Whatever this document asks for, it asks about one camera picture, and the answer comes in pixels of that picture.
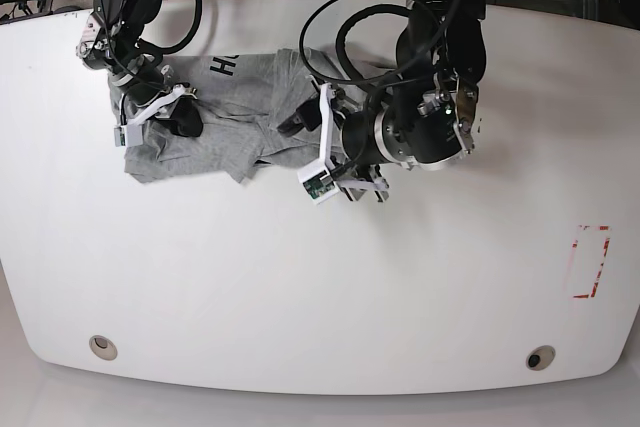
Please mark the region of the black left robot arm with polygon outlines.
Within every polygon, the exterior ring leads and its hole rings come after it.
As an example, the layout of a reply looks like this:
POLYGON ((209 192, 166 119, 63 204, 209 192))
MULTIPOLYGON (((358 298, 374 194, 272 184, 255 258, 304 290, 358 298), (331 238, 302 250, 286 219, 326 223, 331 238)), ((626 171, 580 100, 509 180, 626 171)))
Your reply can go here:
POLYGON ((389 184, 382 165, 440 170, 474 151, 472 129, 487 65, 485 15, 486 0, 406 0, 361 9, 336 34, 338 77, 312 65, 306 36, 299 36, 299 56, 318 93, 278 130, 285 136, 320 132, 316 159, 297 172, 314 204, 338 194, 357 201, 366 192, 384 202, 389 184), (406 26, 396 42, 395 67, 365 77, 349 58, 346 40, 377 15, 401 17, 406 26))

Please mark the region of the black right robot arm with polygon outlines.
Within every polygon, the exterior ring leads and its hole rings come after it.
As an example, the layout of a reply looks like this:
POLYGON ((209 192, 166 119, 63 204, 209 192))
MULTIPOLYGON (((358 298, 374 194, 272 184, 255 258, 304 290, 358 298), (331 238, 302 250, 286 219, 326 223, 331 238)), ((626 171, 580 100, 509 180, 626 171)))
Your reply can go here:
POLYGON ((175 136, 199 137, 204 129, 194 105, 195 89, 176 81, 166 56, 184 49, 195 37, 203 14, 203 0, 194 0, 192 24, 179 42, 158 46, 142 38, 145 27, 159 14, 163 0, 93 0, 76 54, 91 70, 107 72, 116 138, 121 145, 136 145, 144 125, 158 123, 175 136))

